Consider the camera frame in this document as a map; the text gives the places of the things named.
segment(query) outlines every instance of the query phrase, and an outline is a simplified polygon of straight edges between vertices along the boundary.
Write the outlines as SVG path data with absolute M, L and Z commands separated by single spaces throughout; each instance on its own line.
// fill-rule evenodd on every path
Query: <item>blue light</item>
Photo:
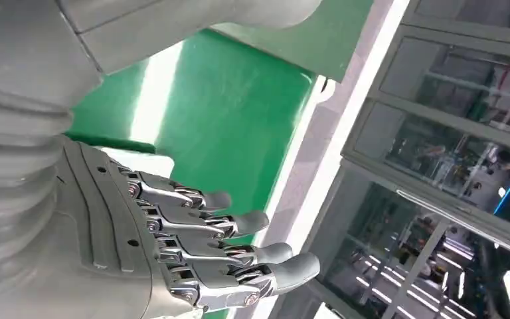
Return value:
M 507 198 L 507 196 L 509 195 L 510 193 L 510 186 L 509 188 L 507 189 L 507 191 L 505 192 L 505 195 L 501 198 L 501 201 L 499 201 L 499 204 L 497 204 L 497 207 L 495 208 L 495 210 L 493 211 L 493 214 L 495 215 L 497 213 L 497 211 L 501 208 L 501 206 L 503 205 L 503 202 L 505 201 L 505 199 Z

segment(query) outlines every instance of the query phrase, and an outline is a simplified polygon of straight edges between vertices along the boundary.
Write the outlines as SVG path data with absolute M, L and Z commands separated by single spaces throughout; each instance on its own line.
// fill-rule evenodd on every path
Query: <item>metal frame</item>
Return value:
M 510 43 L 510 28 L 420 15 L 416 13 L 420 2 L 421 0 L 410 0 L 402 20 L 403 25 Z
M 381 84 L 393 63 L 403 38 L 413 38 L 441 43 L 443 45 L 458 45 L 468 49 L 510 56 L 510 44 L 507 43 L 496 43 L 494 41 L 473 39 L 471 37 L 453 35 L 451 33 L 400 26 L 394 36 L 394 40 L 390 45 L 390 48 L 388 49 L 386 58 L 382 62 L 379 73 L 373 82 L 373 86 L 369 91 L 367 101 L 363 105 L 351 134 L 349 135 L 349 139 L 343 148 L 344 157 L 367 170 L 371 170 L 376 174 L 390 179 L 396 185 L 405 185 L 412 191 L 412 193 L 423 196 L 423 198 L 427 198 L 431 202 L 436 202 L 438 207 L 444 207 L 447 213 L 444 213 L 443 215 L 447 218 L 463 225 L 475 233 L 500 243 L 500 245 L 503 243 L 505 247 L 510 249 L 509 222 L 490 215 L 456 197 L 445 194 L 422 181 L 387 166 L 379 160 L 368 158 L 367 156 L 355 151 L 355 144 L 366 125 L 369 114 L 372 112 L 372 109 L 377 102 L 403 110 L 412 115 L 427 118 L 434 122 L 455 128 L 461 132 L 477 136 L 490 142 L 510 146 L 510 133 L 508 132 L 492 128 L 491 126 L 486 126 L 484 124 L 472 122 L 465 118 L 454 116 L 380 91 Z
M 501 43 L 487 39 L 473 38 L 466 35 L 456 35 L 452 33 L 401 25 L 396 31 L 394 39 L 386 52 L 384 61 L 382 62 L 373 85 L 369 90 L 369 95 L 374 92 L 380 92 L 380 86 L 382 82 L 384 82 L 384 78 L 394 61 L 400 44 L 404 38 L 417 39 L 430 43 L 439 43 L 441 45 L 456 45 L 465 49 L 510 56 L 510 43 Z
M 303 248 L 304 251 L 307 251 L 310 248 L 310 246 L 315 238 L 316 233 L 321 228 L 321 221 L 323 220 L 325 214 L 328 212 L 330 204 L 333 200 L 333 197 L 337 194 L 337 192 L 339 190 L 339 184 L 341 183 L 341 180 L 347 175 L 348 171 L 354 171 L 356 173 L 359 173 L 359 174 L 363 175 L 364 177 L 366 177 L 367 179 L 369 179 L 371 182 L 377 183 L 380 186 L 385 187 L 390 191 L 393 191 L 396 193 L 400 193 L 399 191 L 402 191 L 401 187 L 399 187 L 397 183 L 394 183 L 390 179 L 385 178 L 383 174 L 377 174 L 376 171 L 374 171 L 372 169 L 368 169 L 366 167 L 363 167 L 362 165 L 358 165 L 354 162 L 349 162 L 346 159 L 342 159 L 341 167 L 339 168 L 339 171 L 337 172 L 335 181 L 333 182 L 333 185 L 327 194 L 326 200 L 324 201 L 324 204 L 322 205 L 322 207 L 320 209 L 320 212 L 318 215 L 319 222 L 314 224 L 314 226 L 312 227 L 311 234 L 313 234 L 313 235 L 311 237 L 309 237 L 308 240 L 306 241 L 304 248 Z M 417 205 L 420 205 L 426 209 L 429 209 L 429 210 L 431 210 L 435 213 L 441 214 L 441 215 L 445 215 L 445 216 L 449 215 L 448 213 L 441 210 L 436 204 L 430 203 L 430 202 L 422 199 L 421 197 L 414 195 L 409 190 L 405 190 L 405 194 L 407 194 L 408 197 L 403 196 L 400 193 L 400 195 L 403 198 L 405 198 Z M 426 246 L 422 249 L 420 255 L 418 256 L 418 261 L 421 261 L 421 260 L 426 261 L 427 260 L 427 258 L 432 254 L 432 251 L 434 250 L 434 248 L 435 248 L 437 242 L 440 240 L 441 236 L 444 234 L 444 231 L 447 229 L 448 225 L 449 225 L 449 221 L 442 221 L 438 225 L 438 227 L 436 228 L 436 230 L 434 231 L 432 236 L 429 238 Z M 424 264 L 424 262 L 418 263 L 416 261 L 414 266 L 412 267 L 412 271 L 410 271 L 410 273 L 406 277 L 406 280 L 402 284 L 402 287 L 400 287 L 398 289 L 398 294 L 397 294 L 396 298 L 394 298 L 394 300 L 392 301 L 392 303 L 390 304 L 390 306 L 388 307 L 388 309 L 385 312 L 385 313 L 391 312 L 392 315 L 390 316 L 390 318 L 396 312 L 396 307 L 398 306 L 398 301 L 397 301 L 398 298 L 399 298 L 399 300 L 402 300 L 404 298 L 403 296 L 406 295 L 407 290 L 409 290 L 411 284 L 413 284 L 415 282 L 415 280 L 417 279 L 418 273 L 419 273 L 421 266 L 423 264 Z M 312 295 L 318 297 L 320 300 L 322 300 L 325 303 L 334 307 L 334 309 L 336 309 L 336 311 L 338 311 L 345 318 L 357 318 L 357 319 L 362 318 L 362 316 L 357 311 L 355 311 L 351 306 L 349 306 L 343 299 L 339 298 L 335 293 L 331 292 L 326 286 L 321 284 L 319 282 L 319 279 L 314 279 L 314 280 L 310 281 L 309 283 L 307 283 L 306 288 L 309 289 L 308 293 L 311 293 Z M 289 298 L 289 297 L 284 296 L 284 297 L 279 298 L 280 302 L 278 304 L 282 304 L 282 302 L 284 302 L 285 298 Z

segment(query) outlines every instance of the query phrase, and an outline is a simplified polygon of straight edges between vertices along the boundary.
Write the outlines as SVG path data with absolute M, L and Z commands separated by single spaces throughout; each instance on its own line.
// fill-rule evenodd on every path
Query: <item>green panel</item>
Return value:
M 373 0 L 323 0 L 303 23 L 284 30 L 225 23 L 213 29 L 341 82 Z
M 264 209 L 314 82 L 308 71 L 203 31 L 107 77 L 75 107 L 68 135 L 155 146 L 175 160 L 177 181 L 229 191 L 231 213 Z

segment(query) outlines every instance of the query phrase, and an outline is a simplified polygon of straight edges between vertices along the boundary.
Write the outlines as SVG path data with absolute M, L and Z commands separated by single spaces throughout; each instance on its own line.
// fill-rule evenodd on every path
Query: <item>glass door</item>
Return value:
M 400 27 L 343 155 L 510 248 L 510 44 Z
M 410 0 L 402 24 L 510 43 L 510 0 Z
M 271 318 L 510 319 L 510 251 L 343 161 L 309 251 L 321 274 Z

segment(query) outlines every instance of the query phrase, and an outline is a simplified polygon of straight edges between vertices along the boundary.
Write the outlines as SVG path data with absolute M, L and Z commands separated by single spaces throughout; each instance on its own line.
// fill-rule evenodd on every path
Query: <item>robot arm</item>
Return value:
M 261 213 L 215 215 L 225 194 L 128 173 L 60 134 L 103 74 L 214 23 L 295 24 L 320 1 L 0 0 L 0 318 L 172 318 L 315 276 L 311 255 L 222 243 Z

